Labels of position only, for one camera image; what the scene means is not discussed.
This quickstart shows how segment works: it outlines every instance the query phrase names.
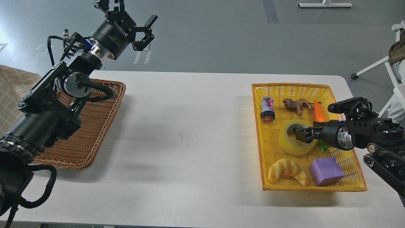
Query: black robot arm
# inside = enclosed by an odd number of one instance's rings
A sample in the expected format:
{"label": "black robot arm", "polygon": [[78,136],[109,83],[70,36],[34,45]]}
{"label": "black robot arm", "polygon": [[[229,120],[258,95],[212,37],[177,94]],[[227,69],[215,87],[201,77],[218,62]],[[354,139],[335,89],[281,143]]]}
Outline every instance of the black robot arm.
{"label": "black robot arm", "polygon": [[[96,0],[94,6],[106,16],[100,26],[89,37],[78,33],[62,37],[48,37],[48,50],[52,68],[26,94],[19,103],[24,116],[7,133],[0,137],[0,216],[11,208],[6,227],[9,227],[18,205],[34,208],[43,204],[50,196],[56,180],[53,166],[29,165],[34,157],[43,152],[44,147],[53,146],[56,140],[68,139],[80,128],[79,114],[85,103],[98,102],[113,97],[113,91],[102,84],[94,83],[89,75],[99,70],[106,57],[117,59],[131,43],[134,49],[142,51],[154,38],[151,26],[157,19],[151,16],[144,27],[137,27],[124,10],[124,1],[115,0],[119,6],[109,11],[109,1]],[[143,32],[144,38],[135,40],[135,34]],[[63,41],[64,54],[54,64],[50,39]],[[105,93],[90,97],[92,89]],[[74,101],[65,107],[57,99],[63,92]],[[31,181],[35,171],[50,170],[51,177],[45,192],[37,201],[29,202],[21,194]]]}
{"label": "black robot arm", "polygon": [[330,104],[328,111],[344,114],[346,120],[314,122],[314,127],[295,129],[296,139],[306,143],[322,139],[341,150],[367,148],[370,153],[363,156],[365,164],[405,197],[404,129],[390,118],[379,118],[362,97]]}

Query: toy carrot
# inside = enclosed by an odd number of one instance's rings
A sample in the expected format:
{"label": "toy carrot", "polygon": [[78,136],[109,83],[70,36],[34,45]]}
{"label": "toy carrot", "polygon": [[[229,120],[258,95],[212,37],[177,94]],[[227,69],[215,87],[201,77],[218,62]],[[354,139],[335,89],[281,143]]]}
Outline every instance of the toy carrot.
{"label": "toy carrot", "polygon": [[322,110],[321,105],[316,100],[313,101],[313,114],[315,115],[316,122],[322,123],[322,122],[327,121],[326,117],[325,117],[325,113]]}
{"label": "toy carrot", "polygon": [[[315,121],[316,122],[326,122],[326,117],[325,117],[325,113],[322,110],[321,105],[318,103],[317,100],[313,101],[313,114],[315,116]],[[326,153],[326,151],[328,150],[328,145],[323,141],[323,140],[318,140],[318,142],[316,143],[316,145],[319,147],[319,149],[323,152]]]}

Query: yellow tape roll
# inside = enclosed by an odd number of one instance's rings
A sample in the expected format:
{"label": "yellow tape roll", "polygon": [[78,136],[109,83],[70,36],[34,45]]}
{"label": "yellow tape roll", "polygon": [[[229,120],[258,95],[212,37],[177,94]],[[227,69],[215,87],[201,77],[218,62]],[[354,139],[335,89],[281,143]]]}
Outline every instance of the yellow tape roll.
{"label": "yellow tape roll", "polygon": [[307,155],[312,148],[315,146],[317,140],[312,141],[311,143],[299,143],[295,142],[288,137],[288,134],[294,134],[294,128],[307,128],[310,125],[303,120],[290,120],[286,122],[280,130],[278,143],[280,148],[289,155],[301,157]]}

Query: can label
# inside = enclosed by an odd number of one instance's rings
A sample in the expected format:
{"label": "can label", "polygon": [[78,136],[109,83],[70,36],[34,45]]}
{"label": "can label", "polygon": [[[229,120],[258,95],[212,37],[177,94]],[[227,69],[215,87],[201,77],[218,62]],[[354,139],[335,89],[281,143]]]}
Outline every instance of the can label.
{"label": "can label", "polygon": [[274,100],[271,97],[263,97],[260,100],[260,118],[263,122],[271,122],[274,120]]}

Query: wicker basket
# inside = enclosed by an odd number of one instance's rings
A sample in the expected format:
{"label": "wicker basket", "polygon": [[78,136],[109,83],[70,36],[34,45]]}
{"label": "wicker basket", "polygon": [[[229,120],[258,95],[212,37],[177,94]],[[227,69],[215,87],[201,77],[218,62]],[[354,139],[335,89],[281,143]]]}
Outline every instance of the wicker basket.
{"label": "wicker basket", "polygon": [[[329,153],[323,153],[315,146],[306,156],[294,157],[286,154],[278,145],[278,134],[282,125],[291,119],[302,119],[312,124],[314,121],[313,111],[303,108],[302,116],[288,111],[283,104],[284,98],[298,100],[305,98],[313,103],[314,100],[321,102],[322,109],[328,120],[340,119],[340,114],[329,113],[327,107],[336,102],[332,91],[327,85],[297,84],[297,83],[268,83],[252,84],[253,104],[256,122],[256,135],[258,145],[260,179],[263,190],[294,190],[294,191],[366,191],[366,183],[360,168],[359,161],[354,149],[342,151],[329,147]],[[260,100],[263,97],[274,99],[275,119],[269,123],[262,123],[260,119]],[[309,166],[314,159],[335,156],[342,168],[345,177],[337,184],[317,187],[309,171]],[[267,180],[269,168],[277,160],[287,158],[301,164],[310,177],[308,187],[301,186],[295,179],[280,179],[278,183],[270,183]]]}
{"label": "wicker basket", "polygon": [[[97,151],[110,127],[122,97],[125,93],[125,84],[108,80],[92,79],[97,83],[113,90],[114,96],[106,101],[87,102],[79,118],[81,127],[68,140],[60,140],[51,148],[46,148],[44,153],[39,153],[34,158],[35,164],[49,164],[55,168],[82,169],[90,166]],[[98,90],[92,90],[91,97],[105,95]],[[73,101],[72,97],[58,93],[58,99],[67,106]]]}

